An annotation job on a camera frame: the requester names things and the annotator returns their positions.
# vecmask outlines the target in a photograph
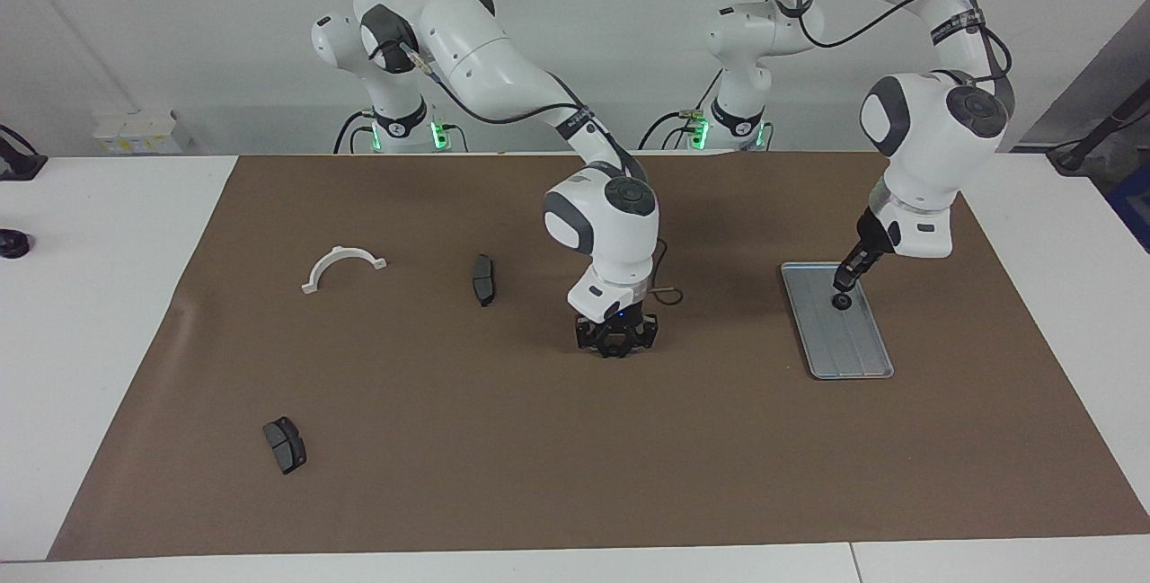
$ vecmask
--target white plastic bracket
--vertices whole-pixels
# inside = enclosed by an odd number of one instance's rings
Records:
[[[315,293],[316,291],[319,291],[320,276],[323,275],[323,271],[327,271],[330,264],[334,264],[340,260],[346,260],[348,259],[348,256],[358,256],[360,260],[367,260],[373,264],[373,267],[375,267],[377,271],[386,267],[388,264],[388,261],[382,256],[371,255],[369,252],[363,251],[362,248],[345,248],[342,246],[334,247],[331,250],[331,253],[324,256],[320,256],[320,261],[315,263],[315,267],[312,267],[312,279],[304,285],[302,287],[304,293]]]

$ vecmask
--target black strap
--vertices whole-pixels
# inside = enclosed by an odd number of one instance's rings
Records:
[[[584,107],[568,117],[567,121],[562,121],[562,123],[555,125],[555,131],[559,132],[559,136],[565,141],[569,141],[575,133],[578,133],[580,129],[583,129],[583,125],[591,123],[592,117],[595,117],[595,113]]]
[[[986,15],[982,14],[982,9],[974,7],[974,9],[953,15],[953,17],[949,18],[944,23],[940,23],[940,25],[930,32],[930,41],[935,43],[935,46],[938,46],[938,43],[942,43],[945,38],[949,38],[949,36],[952,36],[953,33],[958,33],[958,31],[966,31],[971,34],[977,33],[979,26],[982,26],[986,22],[987,18]]]
[[[419,128],[420,123],[423,122],[424,117],[428,115],[428,103],[427,100],[420,99],[420,107],[413,113],[408,113],[407,116],[402,117],[386,117],[382,113],[375,113],[375,121],[379,124],[379,128],[391,138],[407,138],[411,133]]]
[[[720,125],[723,125],[723,128],[730,129],[731,136],[736,138],[751,136],[751,132],[754,131],[754,126],[759,124],[760,120],[762,120],[764,112],[765,109],[759,109],[759,113],[756,113],[754,116],[739,117],[735,116],[734,113],[728,113],[722,107],[719,107],[719,99],[715,99],[711,103],[711,113],[714,113],[715,121],[718,121]]]

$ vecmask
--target white wall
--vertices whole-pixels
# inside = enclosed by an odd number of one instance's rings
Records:
[[[624,145],[653,117],[698,100],[716,68],[703,48],[712,10],[756,0],[496,0],[529,57],[557,71]],[[828,34],[861,25],[885,6],[822,0]],[[1143,0],[981,0],[1018,59],[1013,145]],[[315,59],[314,18],[350,13],[351,0],[0,0],[0,121],[49,154],[89,154],[92,109],[125,100],[177,109],[214,152],[312,153],[365,99],[352,76]],[[83,43],[69,43],[67,25]],[[112,80],[83,55],[91,51]],[[879,76],[928,70],[925,26],[907,14],[834,52],[774,60],[768,116],[776,148],[865,149],[856,116]],[[125,89],[117,95],[115,84]],[[435,89],[427,95],[443,103]],[[538,124],[490,128],[463,117],[474,148],[547,149]]]

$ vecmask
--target wire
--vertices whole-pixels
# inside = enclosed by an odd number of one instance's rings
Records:
[[[351,128],[352,123],[354,123],[356,117],[367,117],[367,116],[365,115],[363,112],[355,112],[347,117],[347,121],[344,121],[343,128],[339,129],[339,136],[336,137],[336,145],[332,146],[331,148],[332,154],[339,154],[339,146],[343,145],[344,136],[346,136],[347,129]]]
[[[580,109],[586,109],[586,105],[572,105],[569,103],[569,101],[558,101],[554,105],[543,105],[543,107],[538,109],[531,109],[531,112],[522,113],[519,116],[512,116],[512,117],[480,116],[477,113],[471,112],[471,108],[467,107],[467,105],[463,105],[463,100],[459,100],[459,97],[455,95],[455,92],[452,92],[451,89],[447,87],[447,84],[444,84],[444,80],[443,78],[439,77],[438,72],[432,70],[431,67],[429,67],[428,63],[424,62],[422,57],[420,57],[417,52],[412,51],[406,43],[399,43],[399,48],[402,49],[405,54],[407,54],[407,57],[412,60],[412,63],[415,64],[415,68],[419,68],[420,71],[423,71],[423,75],[428,76],[428,78],[431,78],[431,80],[434,80],[435,84],[439,84],[439,89],[443,89],[443,92],[447,94],[447,97],[451,99],[451,101],[453,101],[453,103],[455,103],[460,109],[463,109],[463,112],[467,113],[468,116],[475,117],[476,121],[481,121],[481,123],[486,123],[489,125],[509,125],[513,123],[520,123],[521,121],[527,121],[529,117],[538,116],[542,113],[551,112],[551,109],[575,109],[575,112],[580,112]],[[376,55],[378,51],[379,47],[376,47],[376,51],[371,52],[371,55]],[[567,95],[570,95],[572,100],[576,100],[575,94],[570,92],[570,89],[567,89],[566,84],[564,84],[562,80],[559,80],[559,84],[561,84],[561,86],[566,89]]]
[[[702,97],[699,97],[699,101],[697,101],[697,103],[695,103],[695,110],[696,112],[698,112],[698,109],[703,108],[704,101],[707,100],[707,95],[711,95],[711,89],[714,89],[715,87],[715,83],[719,83],[720,76],[722,76],[722,68],[720,68],[719,71],[715,71],[715,76],[714,76],[714,78],[711,79],[711,84],[707,84],[706,91],[703,92]],[[675,148],[678,148],[678,144],[682,144],[682,141],[683,141],[683,132],[680,132],[680,136],[677,138],[675,138]]]
[[[468,154],[471,153],[470,146],[467,145],[467,132],[463,131],[463,128],[460,128],[460,125],[446,124],[443,125],[443,129],[455,129],[455,131],[459,132],[460,138],[463,138],[463,152]]]
[[[13,137],[13,139],[16,140],[20,145],[25,146],[28,148],[28,152],[37,154],[36,148],[32,146],[32,144],[28,141],[28,138],[20,136],[20,133],[16,132],[15,129],[9,128],[9,125],[0,125],[0,131],[2,131],[3,133],[8,133],[8,136]]]
[[[675,133],[678,133],[680,140],[682,140],[683,133],[690,133],[690,132],[693,132],[693,131],[695,130],[690,129],[690,128],[673,129],[670,132],[667,132],[667,137],[666,138],[662,138],[662,146],[660,146],[659,149],[666,149],[667,148],[667,144],[669,144],[669,141],[670,141],[670,137],[674,137]]]
[[[637,146],[636,149],[643,149],[643,146],[646,145],[646,141],[651,137],[651,133],[653,133],[659,128],[659,125],[666,123],[666,121],[670,121],[673,117],[678,117],[678,113],[677,112],[665,113],[662,116],[659,117],[658,121],[654,121],[654,123],[652,123],[650,128],[647,128],[647,131],[643,135],[643,138],[641,138],[639,146]]]
[[[578,95],[575,95],[575,92],[567,86],[567,83],[564,83],[562,78],[555,76],[554,72],[547,72],[547,76],[551,76],[555,83],[564,89],[564,92],[567,92],[567,95],[570,97],[572,100],[575,100],[578,105],[583,105],[581,109],[588,109],[585,101],[583,101]],[[610,132],[607,128],[604,128],[603,123],[597,123],[597,125],[599,125],[599,133],[603,133],[603,137],[607,138],[608,144],[611,144],[611,149],[615,149],[619,161],[623,164],[623,170],[628,175],[631,175],[631,177],[636,177],[641,182],[646,182],[647,175],[646,170],[643,169],[643,164],[638,162],[636,158],[631,156],[627,149],[623,149],[623,146],[619,145],[619,141],[615,140],[614,133]]]
[[[371,136],[375,136],[375,130],[371,129],[371,128],[368,128],[368,125],[363,125],[363,128],[356,128],[355,131],[352,132],[352,138],[351,138],[351,144],[350,144],[350,147],[352,148],[352,153],[353,154],[355,154],[355,135],[360,133],[360,132],[367,132],[367,133],[370,133]]]
[[[463,105],[462,100],[459,100],[459,97],[455,97],[454,92],[452,92],[451,89],[447,89],[447,84],[443,84],[443,80],[436,80],[436,84],[439,84],[439,89],[443,89],[443,92],[447,94],[447,97],[454,101],[455,105],[459,105],[459,108],[463,109],[468,116],[475,117],[476,121],[481,121],[481,123],[486,123],[489,125],[509,125],[513,123],[520,123],[521,121],[527,121],[529,117],[538,116],[545,112],[551,112],[551,109],[575,109],[575,112],[578,112],[578,109],[584,108],[583,105],[569,103],[569,101],[558,101],[554,105],[543,105],[543,107],[538,109],[531,109],[531,112],[522,113],[519,116],[485,117],[471,112],[467,105]]]
[[[697,103],[695,103],[695,109],[703,108],[703,103],[704,101],[707,100],[707,95],[711,95],[711,89],[715,87],[715,83],[718,83],[719,76],[722,76],[722,68],[720,68],[719,71],[715,71],[715,76],[714,78],[711,79],[711,84],[707,84],[707,91],[703,92],[703,97],[699,99],[699,101],[697,101]]]
[[[1014,57],[1013,55],[1010,54],[1010,47],[1006,47],[1006,43],[1003,43],[1002,38],[999,38],[999,36],[995,33],[995,31],[990,30],[990,26],[987,26],[986,23],[983,23],[983,25],[979,28],[981,28],[982,32],[986,33],[991,41],[998,44],[998,48],[1002,49],[1003,55],[1005,55],[1006,57],[1006,64],[1005,67],[1000,68],[998,72],[990,72],[990,76],[981,76],[981,78],[974,78],[969,80],[969,84],[990,83],[990,80],[1000,80],[1006,77],[1011,68],[1014,68]],[[995,66],[997,67],[998,59],[995,57],[994,60],[995,60]]]
[[[653,267],[651,267],[651,289],[649,293],[651,293],[651,296],[654,297],[654,299],[659,302],[659,305],[662,305],[664,307],[674,307],[683,301],[683,290],[674,286],[657,289],[654,285],[656,284],[654,279],[659,275],[659,267],[662,267],[662,259],[667,255],[667,251],[669,251],[670,248],[669,244],[667,244],[667,240],[662,238],[658,238],[658,240],[656,240],[657,248],[659,247],[659,244],[662,245],[662,251],[661,252],[657,251],[658,255],[654,259]],[[662,293],[677,293],[678,299],[666,301],[661,298]]]
[[[880,14],[879,17],[875,17],[871,23],[867,23],[866,26],[859,28],[858,31],[853,31],[853,33],[845,36],[845,38],[837,39],[837,41],[834,43],[820,43],[818,39],[814,39],[811,32],[806,28],[806,21],[805,18],[803,18],[802,13],[798,15],[798,25],[802,28],[803,34],[806,36],[807,41],[814,44],[814,46],[816,47],[820,47],[820,49],[833,49],[834,47],[841,47],[843,46],[843,44],[852,41],[852,39],[858,38],[859,34],[864,34],[866,33],[866,31],[872,30],[872,28],[877,26],[879,23],[884,22],[888,17],[890,17],[891,14],[896,14],[899,10],[903,10],[904,7],[907,7],[908,5],[912,5],[912,2],[915,1],[919,0],[903,0],[897,2],[895,7],[891,7],[891,9],[887,10],[887,13],[884,14]]]
[[[770,128],[770,136],[767,137],[767,145],[764,146],[762,152],[770,152],[770,141],[775,140],[775,124],[764,123],[764,128]]]

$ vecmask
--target metal tray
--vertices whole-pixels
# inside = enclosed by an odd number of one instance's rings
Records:
[[[821,379],[890,378],[887,346],[874,322],[862,284],[850,293],[854,305],[839,312],[830,305],[837,262],[788,262],[783,283],[795,312],[811,374]]]

